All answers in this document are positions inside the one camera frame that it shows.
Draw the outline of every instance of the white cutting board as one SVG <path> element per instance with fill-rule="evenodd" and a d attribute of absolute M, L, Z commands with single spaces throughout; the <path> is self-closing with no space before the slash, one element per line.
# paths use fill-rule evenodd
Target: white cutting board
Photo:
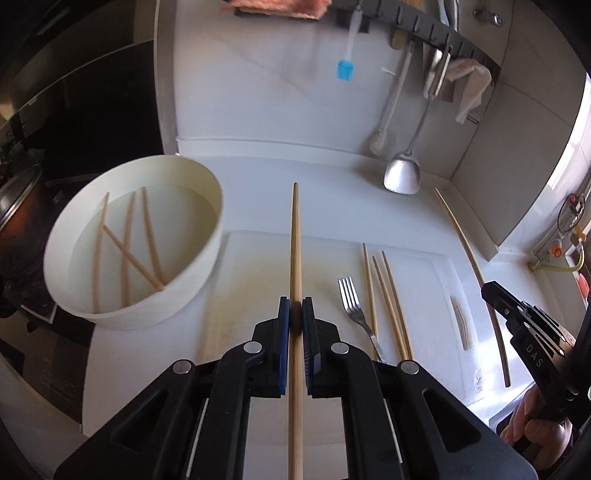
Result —
<path fill-rule="evenodd" d="M 478 339 L 466 296 L 456 270 L 443 255 L 368 245 L 369 255 L 381 263 L 384 250 L 392 267 L 409 336 L 417 361 L 465 404 L 482 397 Z M 234 231 L 229 234 L 207 307 L 207 328 L 200 361 L 220 358 L 231 347 L 252 337 L 254 326 L 277 316 L 279 299 L 289 296 L 290 240 L 288 235 Z M 316 317 L 334 323 L 343 341 L 374 351 L 363 329 L 343 310 L 337 278 L 351 276 L 362 308 L 369 312 L 362 245 L 320 238 L 302 238 L 302 283 Z M 374 272 L 379 341 L 390 363 L 400 361 L 393 329 Z M 472 348 L 464 351 L 450 296 L 462 305 Z M 347 477 L 340 400 L 306 397 L 304 401 L 306 452 L 323 452 L 322 462 L 313 453 L 304 458 L 304 476 L 321 478 L 327 466 L 334 478 Z M 287 447 L 287 400 L 253 398 L 248 428 L 245 475 L 249 458 L 259 465 L 257 446 Z M 287 463 L 266 464 L 267 478 L 286 478 Z"/>

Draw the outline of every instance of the metal fork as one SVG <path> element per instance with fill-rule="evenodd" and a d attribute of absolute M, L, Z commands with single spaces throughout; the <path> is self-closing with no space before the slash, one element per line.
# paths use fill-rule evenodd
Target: metal fork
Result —
<path fill-rule="evenodd" d="M 371 342 L 373 343 L 375 351 L 378 353 L 379 360 L 383 364 L 387 364 L 388 360 L 384 355 L 382 347 L 379 345 L 378 339 L 371 331 L 368 323 L 365 321 L 365 315 L 363 314 L 363 310 L 359 304 L 359 298 L 357 297 L 357 292 L 355 291 L 351 277 L 340 278 L 339 289 L 340 296 L 343 299 L 343 307 L 345 308 L 345 312 L 347 312 L 347 315 L 351 320 L 353 320 L 357 325 L 361 325 L 363 327 L 365 333 L 368 334 Z"/>

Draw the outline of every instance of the white countertop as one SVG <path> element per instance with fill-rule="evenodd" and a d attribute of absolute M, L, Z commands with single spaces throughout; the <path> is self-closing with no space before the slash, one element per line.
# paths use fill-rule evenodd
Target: white countertop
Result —
<path fill-rule="evenodd" d="M 181 146 L 181 152 L 191 156 L 190 147 Z M 416 196 L 407 197 L 386 191 L 375 173 L 348 168 L 255 158 L 200 157 L 199 161 L 207 165 L 222 184 L 225 232 L 288 233 L 292 184 L 297 181 L 301 229 L 305 236 L 447 255 L 466 292 L 482 355 L 485 398 L 470 408 L 488 422 L 531 382 L 502 325 L 512 377 L 511 388 L 504 387 L 491 321 L 480 298 L 476 278 L 429 187 Z M 541 306 L 560 320 L 556 300 L 549 289 L 544 288 L 543 277 L 540 280 L 525 265 L 487 263 L 478 252 L 476 254 L 486 280 L 499 281 L 518 298 Z M 220 255 L 223 255 L 223 244 Z M 95 329 L 86 373 L 84 434 L 97 431 L 175 360 L 202 360 L 202 328 L 207 322 L 207 299 L 216 271 L 217 266 L 201 292 L 185 308 L 157 325 L 136 330 Z"/>

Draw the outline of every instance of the black wire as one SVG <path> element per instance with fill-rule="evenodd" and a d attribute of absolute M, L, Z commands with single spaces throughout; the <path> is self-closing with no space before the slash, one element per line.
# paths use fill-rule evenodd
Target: black wire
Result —
<path fill-rule="evenodd" d="M 581 210 L 579 211 L 579 213 L 577 214 L 575 219 L 571 222 L 570 226 L 567 229 L 563 230 L 560 227 L 560 218 L 562 217 L 564 206 L 566 204 L 570 203 L 569 199 L 570 199 L 570 195 L 568 197 L 566 197 L 564 202 L 562 203 L 562 206 L 560 207 L 560 211 L 558 212 L 558 218 L 556 219 L 556 227 L 558 227 L 558 231 L 560 233 L 569 233 L 574 227 L 576 227 L 579 224 L 579 222 L 583 219 L 583 214 L 585 213 L 585 206 L 586 206 L 585 197 L 582 195 L 579 195 L 579 202 L 581 204 Z"/>

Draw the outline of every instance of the chopstick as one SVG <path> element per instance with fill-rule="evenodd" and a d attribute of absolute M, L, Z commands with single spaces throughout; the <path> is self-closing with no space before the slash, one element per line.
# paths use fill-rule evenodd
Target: chopstick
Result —
<path fill-rule="evenodd" d="M 103 227 L 107 215 L 107 205 L 109 203 L 109 192 L 105 194 L 103 200 L 103 209 L 100 213 L 99 228 L 96 233 L 95 256 L 92 266 L 92 311 L 100 313 L 100 252 L 103 245 Z"/>
<path fill-rule="evenodd" d="M 408 360 L 415 360 L 414 352 L 413 352 L 413 345 L 410 342 L 410 337 L 408 336 L 408 327 L 406 321 L 404 320 L 404 314 L 402 313 L 402 306 L 400 304 L 400 296 L 398 295 L 398 289 L 396 288 L 396 284 L 394 283 L 394 277 L 392 276 L 392 270 L 390 269 L 390 262 L 388 262 L 388 257 L 386 256 L 386 252 L 382 250 L 382 256 L 384 258 L 384 264 L 386 265 L 386 272 L 388 273 L 388 279 L 390 280 L 390 287 L 392 287 L 392 298 L 394 299 L 394 305 L 396 307 L 396 313 L 398 314 L 398 321 L 400 322 L 400 327 L 402 330 L 402 337 L 404 338 L 404 345 L 407 350 Z"/>
<path fill-rule="evenodd" d="M 137 258 L 135 258 L 134 255 L 125 248 L 125 245 L 121 243 L 121 241 L 115 236 L 115 234 L 109 229 L 109 227 L 107 227 L 106 225 L 103 225 L 103 229 L 105 230 L 107 235 L 110 236 L 111 240 L 113 240 L 113 243 L 117 246 L 117 248 L 119 248 L 119 250 L 121 250 L 121 253 L 125 257 L 127 257 L 127 259 L 130 261 L 130 263 L 145 277 L 145 279 L 148 280 L 156 290 L 163 291 L 164 285 L 162 285 L 162 282 L 160 280 L 158 280 L 157 278 L 155 278 L 139 262 L 139 260 Z"/>
<path fill-rule="evenodd" d="M 394 313 L 394 307 L 392 306 L 392 301 L 390 300 L 390 295 L 388 295 L 388 290 L 386 289 L 386 283 L 384 281 L 384 276 L 382 275 L 381 270 L 379 269 L 378 261 L 375 257 L 372 257 L 374 260 L 375 271 L 378 273 L 378 280 L 379 286 L 382 288 L 382 294 L 384 295 L 384 301 L 386 302 L 386 308 L 388 309 L 388 314 L 390 315 L 390 321 L 392 322 L 392 327 L 394 327 L 394 335 L 396 337 L 396 344 L 398 345 L 398 353 L 400 354 L 400 360 L 408 360 L 408 352 L 406 350 L 406 343 L 404 342 L 404 336 L 402 335 L 402 329 L 400 324 L 398 323 L 398 319 L 396 318 L 396 314 Z"/>
<path fill-rule="evenodd" d="M 123 245 L 129 251 L 131 246 L 131 227 L 134 221 L 135 192 L 132 192 L 129 204 L 127 205 L 127 215 L 125 216 L 125 234 L 123 236 Z M 131 299 L 129 295 L 129 260 L 125 255 L 121 259 L 121 306 L 129 307 Z"/>
<path fill-rule="evenodd" d="M 150 219 L 150 210 L 148 209 L 148 190 L 146 187 L 142 187 L 142 204 L 144 207 L 144 225 L 146 228 L 146 236 L 148 237 L 148 247 L 150 248 L 150 258 L 152 260 L 152 268 L 154 269 L 154 275 L 160 280 L 161 283 L 165 283 L 164 274 L 160 267 L 160 259 L 158 258 L 158 250 L 156 249 L 156 240 L 154 239 L 154 230 L 152 229 L 152 221 Z"/>
<path fill-rule="evenodd" d="M 439 200 L 439 203 L 441 203 L 441 206 L 445 210 L 447 217 L 450 219 L 450 221 L 457 233 L 457 236 L 460 239 L 462 246 L 464 247 L 464 252 L 466 252 L 468 260 L 470 261 L 470 265 L 472 266 L 472 270 L 474 271 L 474 275 L 476 276 L 476 279 L 478 280 L 478 284 L 480 285 L 480 288 L 482 288 L 482 286 L 485 283 L 484 276 L 482 275 L 482 271 L 480 270 L 480 267 L 478 266 L 478 262 L 476 261 L 476 257 L 474 256 L 474 252 L 472 251 L 472 247 L 470 247 L 470 244 L 468 243 L 466 235 L 464 235 L 464 232 L 462 231 L 460 224 L 456 220 L 456 217 L 454 216 L 451 208 L 449 208 L 449 205 L 447 204 L 447 202 L 445 201 L 443 196 L 441 196 L 441 193 L 439 193 L 439 190 L 434 189 L 433 191 L 435 192 L 435 196 L 437 197 L 437 200 Z M 501 355 L 501 366 L 503 367 L 503 377 L 505 379 L 505 386 L 510 387 L 511 386 L 511 374 L 509 373 L 509 362 L 507 360 L 507 352 L 505 350 L 505 342 L 503 341 L 501 327 L 499 326 L 499 319 L 496 316 L 495 309 L 492 306 L 490 306 L 489 304 L 486 304 L 486 306 L 488 308 L 488 315 L 491 317 L 492 329 L 495 331 L 496 344 L 497 344 L 497 347 L 499 348 L 499 354 Z"/>
<path fill-rule="evenodd" d="M 301 228 L 300 193 L 294 183 L 291 207 L 290 259 L 290 345 L 289 345 L 289 480 L 304 479 L 304 344 L 301 335 Z"/>
<path fill-rule="evenodd" d="M 365 280 L 367 282 L 369 299 L 369 326 L 371 327 L 375 337 L 378 338 L 378 322 L 375 314 L 374 282 L 371 279 L 371 267 L 369 266 L 368 249 L 365 246 L 365 243 L 363 243 L 363 261 L 365 263 Z"/>

